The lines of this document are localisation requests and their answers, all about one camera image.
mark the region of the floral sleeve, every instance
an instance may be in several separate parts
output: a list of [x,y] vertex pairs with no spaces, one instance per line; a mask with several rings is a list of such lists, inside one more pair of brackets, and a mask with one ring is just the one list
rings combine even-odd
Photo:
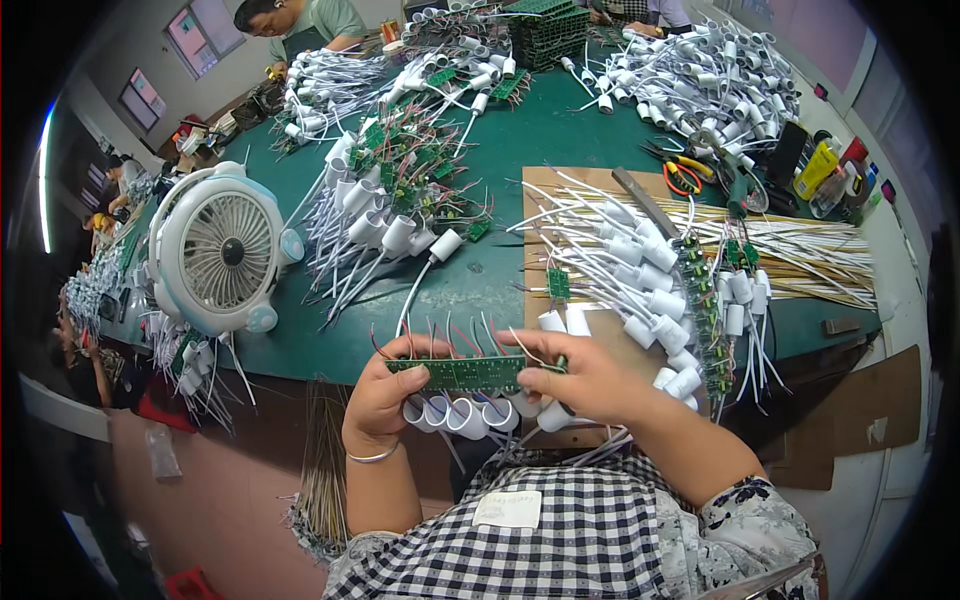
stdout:
[[[667,584],[681,594],[699,595],[796,564],[816,549],[804,518],[760,477],[714,496],[699,519],[670,500],[658,497],[660,545]],[[817,583],[807,570],[769,597],[812,600]]]

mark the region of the black phone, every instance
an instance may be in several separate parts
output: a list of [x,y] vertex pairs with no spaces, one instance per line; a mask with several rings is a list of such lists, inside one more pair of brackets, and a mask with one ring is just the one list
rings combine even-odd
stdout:
[[787,121],[777,142],[777,148],[767,158],[767,179],[780,187],[787,187],[800,162],[810,134],[793,121]]

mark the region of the hand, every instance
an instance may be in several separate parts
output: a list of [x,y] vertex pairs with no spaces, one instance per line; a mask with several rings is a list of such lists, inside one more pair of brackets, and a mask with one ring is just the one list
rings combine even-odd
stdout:
[[[412,337],[413,347],[419,356],[429,352],[428,336]],[[399,337],[382,350],[390,356],[406,357],[410,354],[410,344],[409,338]],[[439,341],[434,343],[434,356],[448,354],[446,344]],[[343,427],[344,447],[354,456],[373,456],[396,444],[400,430],[406,425],[401,414],[403,401],[410,394],[418,392],[430,379],[430,371],[426,367],[391,373],[384,361],[379,353],[373,355],[360,373],[347,404]]]
[[[496,335],[501,343],[517,346],[510,331]],[[613,425],[635,420],[646,399],[662,394],[638,373],[621,367],[590,338],[529,329],[517,331],[516,337],[547,364],[555,364],[561,355],[567,361],[566,374],[540,368],[517,374],[516,382],[530,390],[531,401],[551,396],[578,417]]]
[[639,21],[634,21],[630,25],[624,27],[624,29],[632,29],[638,34],[644,34],[645,36],[656,37],[657,39],[660,36],[657,35],[657,28],[653,25],[647,25],[646,23],[640,23]]
[[278,60],[275,62],[274,66],[270,67],[270,69],[282,77],[283,81],[287,80],[287,63],[283,60]]
[[590,7],[590,22],[598,25],[610,25],[610,16],[605,12],[598,12],[594,7]]
[[90,360],[93,362],[100,361],[100,346],[97,344],[97,341],[93,339],[93,336],[90,336],[89,341],[86,343],[86,353],[90,355]]

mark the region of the red container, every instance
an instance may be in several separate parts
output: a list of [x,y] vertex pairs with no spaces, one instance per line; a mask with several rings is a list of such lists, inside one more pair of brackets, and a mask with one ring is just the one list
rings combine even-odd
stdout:
[[867,159],[867,154],[867,147],[863,145],[859,137],[855,137],[850,143],[850,146],[847,147],[847,150],[840,156],[840,163],[843,163],[844,158],[849,158],[862,164],[863,161]]

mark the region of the cardboard sheet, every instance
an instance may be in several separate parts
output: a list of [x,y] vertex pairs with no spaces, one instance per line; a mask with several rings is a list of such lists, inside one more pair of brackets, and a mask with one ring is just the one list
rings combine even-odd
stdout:
[[[557,167],[562,168],[572,178],[588,185],[604,190],[622,191],[620,184],[611,177],[610,169],[592,169],[587,167]],[[651,196],[670,197],[669,189],[660,173],[640,173],[631,171],[630,174],[642,185]],[[549,167],[523,167],[523,180],[534,184],[547,194],[553,194],[558,187],[569,185]],[[540,213],[539,206],[549,209],[549,201],[534,190],[523,189],[523,217],[529,218]],[[543,287],[545,285],[546,265],[538,263],[540,253],[545,246],[533,232],[527,231],[524,235],[524,285],[527,287]],[[538,329],[537,317],[550,309],[550,298],[534,298],[526,295],[523,303],[523,324],[527,328]],[[564,309],[557,308],[561,315]],[[587,323],[593,339],[601,342],[613,356],[624,366],[640,371],[643,376],[653,381],[660,367],[666,366],[666,354],[660,346],[656,349],[644,350],[623,332],[623,322],[611,310],[588,310]],[[607,439],[606,427],[581,426],[569,428],[553,434],[539,433],[527,444],[534,448],[571,448],[596,447]]]
[[829,490],[833,458],[912,444],[920,438],[920,349],[910,347],[851,372],[786,435],[778,486]]
[[833,419],[814,417],[787,434],[786,456],[768,469],[775,486],[829,490],[833,485]]

